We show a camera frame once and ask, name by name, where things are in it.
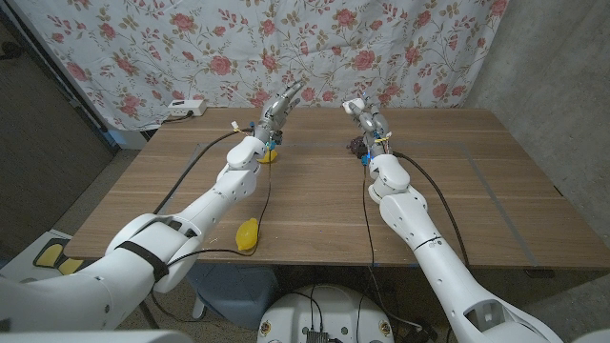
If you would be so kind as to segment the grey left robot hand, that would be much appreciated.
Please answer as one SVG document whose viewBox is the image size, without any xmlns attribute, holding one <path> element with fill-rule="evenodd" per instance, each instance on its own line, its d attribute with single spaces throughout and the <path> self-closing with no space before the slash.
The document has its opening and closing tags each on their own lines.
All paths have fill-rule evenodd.
<svg viewBox="0 0 610 343">
<path fill-rule="evenodd" d="M 286 123 L 289 113 L 299 104 L 299 91 L 305 86 L 301 79 L 278 91 L 263 106 L 260 119 L 254 127 L 254 137 L 267 144 Z"/>
</svg>

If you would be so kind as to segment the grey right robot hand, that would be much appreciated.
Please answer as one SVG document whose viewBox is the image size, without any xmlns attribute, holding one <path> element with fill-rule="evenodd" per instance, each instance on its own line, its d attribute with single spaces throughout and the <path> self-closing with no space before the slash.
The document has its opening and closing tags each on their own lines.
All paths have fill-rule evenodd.
<svg viewBox="0 0 610 343">
<path fill-rule="evenodd" d="M 372 160 L 378 155 L 388 154 L 391 131 L 389 123 L 370 97 L 345 101 L 342 108 L 361 130 L 346 148 L 358 159 Z"/>
</svg>

